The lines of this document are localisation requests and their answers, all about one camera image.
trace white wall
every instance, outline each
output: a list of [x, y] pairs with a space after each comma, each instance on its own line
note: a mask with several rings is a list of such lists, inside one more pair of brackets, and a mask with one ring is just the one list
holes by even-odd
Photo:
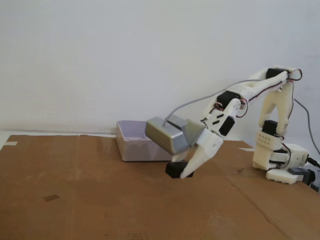
[[[317, 0], [0, 0], [0, 129], [110, 133], [264, 67], [301, 68], [320, 142]], [[178, 112], [200, 119], [208, 101]], [[234, 133], [254, 142], [261, 102]], [[296, 104], [287, 142], [314, 152]]]

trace cardboard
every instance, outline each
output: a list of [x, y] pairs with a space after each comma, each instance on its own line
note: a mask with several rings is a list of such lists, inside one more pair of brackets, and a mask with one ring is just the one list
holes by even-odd
[[171, 179], [165, 162], [121, 161], [114, 138], [8, 141], [17, 144], [0, 151], [0, 240], [320, 239], [319, 195], [265, 179], [244, 142]]

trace white robotic arm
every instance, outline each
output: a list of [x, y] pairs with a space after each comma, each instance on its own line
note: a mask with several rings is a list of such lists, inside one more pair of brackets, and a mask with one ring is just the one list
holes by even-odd
[[[289, 96], [292, 96], [292, 91], [290, 92], [290, 85], [288, 83], [288, 73], [294, 71], [292, 68], [281, 68], [279, 71], [276, 68], [269, 68], [259, 71], [252, 75], [250, 79], [261, 80], [261, 81], [248, 81], [236, 84], [221, 94], [214, 97], [211, 103], [204, 110], [204, 119], [202, 122], [207, 127], [199, 137], [197, 141], [198, 148], [195, 151], [194, 156], [188, 162], [181, 173], [181, 178], [189, 176], [194, 170], [196, 170], [200, 165], [211, 159], [219, 150], [223, 143], [223, 138], [226, 137], [232, 127], [237, 121], [237, 114], [240, 109], [244, 111], [248, 110], [249, 105], [251, 105], [258, 98], [262, 98], [264, 95], [273, 92], [279, 93], [277, 95], [277, 100], [283, 107], [278, 109], [283, 110], [286, 105], [292, 109], [292, 102], [289, 100]], [[263, 104], [263, 110], [266, 109], [266, 113], [262, 112], [261, 119], [269, 120], [270, 113], [275, 108], [278, 102], [265, 101]], [[287, 110], [279, 112], [279, 119], [285, 123], [285, 129], [288, 125], [288, 114]], [[283, 134], [285, 129], [281, 128], [279, 134]]]
[[[295, 68], [263, 69], [250, 77], [252, 81], [235, 84], [215, 95], [203, 112], [202, 128], [190, 120], [184, 121], [176, 116], [169, 118], [167, 124], [156, 117], [147, 121], [146, 135], [173, 155], [173, 165], [166, 172], [172, 177], [186, 178], [217, 153], [223, 139], [235, 125], [237, 118], [246, 114], [249, 105], [266, 95], [259, 120], [262, 130], [256, 137], [253, 167], [263, 170], [283, 168], [280, 170], [287, 173], [289, 167], [303, 166], [308, 157], [303, 148], [292, 144], [290, 149], [282, 144], [293, 109], [292, 80], [299, 80], [301, 77], [302, 72]], [[276, 106], [278, 123], [269, 119]], [[240, 110], [245, 112], [242, 116], [238, 116]], [[194, 144], [197, 149], [193, 157], [189, 162], [181, 163]], [[292, 154], [295, 154], [295, 160], [291, 160], [289, 164]], [[279, 175], [283, 174], [269, 172], [273, 175], [267, 174], [267, 178], [273, 180], [278, 180]], [[288, 179], [282, 182], [293, 183], [292, 181], [299, 180], [297, 176], [290, 177], [291, 182]]]

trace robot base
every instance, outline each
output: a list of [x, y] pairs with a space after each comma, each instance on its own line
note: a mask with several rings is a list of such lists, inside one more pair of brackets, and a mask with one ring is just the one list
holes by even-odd
[[265, 176], [268, 180], [274, 180], [284, 184], [294, 184], [295, 182], [302, 181], [303, 175], [293, 175], [287, 170], [271, 169], [266, 172]]

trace black connector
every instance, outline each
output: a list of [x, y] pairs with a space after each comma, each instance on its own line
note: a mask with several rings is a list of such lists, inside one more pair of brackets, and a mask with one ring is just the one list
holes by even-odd
[[310, 164], [312, 164], [313, 166], [316, 166], [316, 167], [318, 167], [318, 168], [320, 168], [320, 164], [316, 161], [316, 160], [314, 160], [312, 157], [307, 157], [306, 158], [306, 161], [308, 162], [308, 163], [310, 163]]

